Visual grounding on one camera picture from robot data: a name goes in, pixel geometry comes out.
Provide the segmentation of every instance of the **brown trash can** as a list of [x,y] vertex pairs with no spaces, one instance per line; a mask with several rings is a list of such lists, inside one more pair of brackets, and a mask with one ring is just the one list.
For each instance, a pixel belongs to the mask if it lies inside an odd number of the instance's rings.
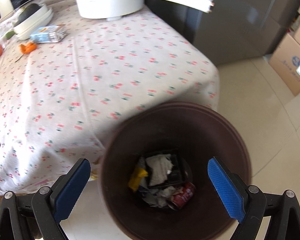
[[[178,148],[189,164],[196,192],[179,211],[148,206],[127,184],[142,153]],[[107,147],[101,170],[106,206],[119,228],[132,239],[213,239],[233,222],[207,173],[219,156],[249,185],[250,159],[244,142],[221,115],[192,103],[164,103],[123,123]]]

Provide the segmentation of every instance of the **tiled floor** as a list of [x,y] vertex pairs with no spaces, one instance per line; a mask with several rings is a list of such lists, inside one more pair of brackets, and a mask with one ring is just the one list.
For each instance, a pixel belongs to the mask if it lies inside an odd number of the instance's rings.
[[[263,192],[292,189],[300,203],[300,94],[294,97],[263,58],[219,67],[219,113],[242,135],[250,152],[253,184]],[[70,240],[128,239],[112,222],[89,183],[62,227]],[[265,218],[257,239],[263,239]],[[229,240],[234,224],[218,240]]]

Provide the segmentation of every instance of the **tablecloth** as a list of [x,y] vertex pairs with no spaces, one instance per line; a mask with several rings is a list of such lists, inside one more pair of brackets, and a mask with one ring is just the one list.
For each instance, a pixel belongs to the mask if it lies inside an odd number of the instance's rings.
[[147,7],[117,21],[85,19],[75,0],[37,0],[65,24],[59,43],[0,57],[0,195],[51,186],[80,157],[98,174],[124,120],[176,98],[217,108],[216,67]]

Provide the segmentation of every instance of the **orange pepper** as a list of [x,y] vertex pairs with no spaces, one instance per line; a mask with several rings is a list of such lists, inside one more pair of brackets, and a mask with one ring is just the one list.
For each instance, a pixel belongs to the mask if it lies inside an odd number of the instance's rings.
[[26,46],[23,44],[20,44],[19,48],[20,48],[20,51],[22,54],[28,54],[37,48],[37,44],[35,44],[33,42],[29,42]]

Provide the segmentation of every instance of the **red soda can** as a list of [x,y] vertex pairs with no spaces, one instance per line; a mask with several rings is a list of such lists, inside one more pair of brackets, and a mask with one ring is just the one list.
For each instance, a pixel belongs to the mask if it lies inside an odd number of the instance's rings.
[[167,201],[168,206],[173,210],[181,209],[192,198],[194,191],[195,186],[191,182],[187,182],[181,193],[171,196]]

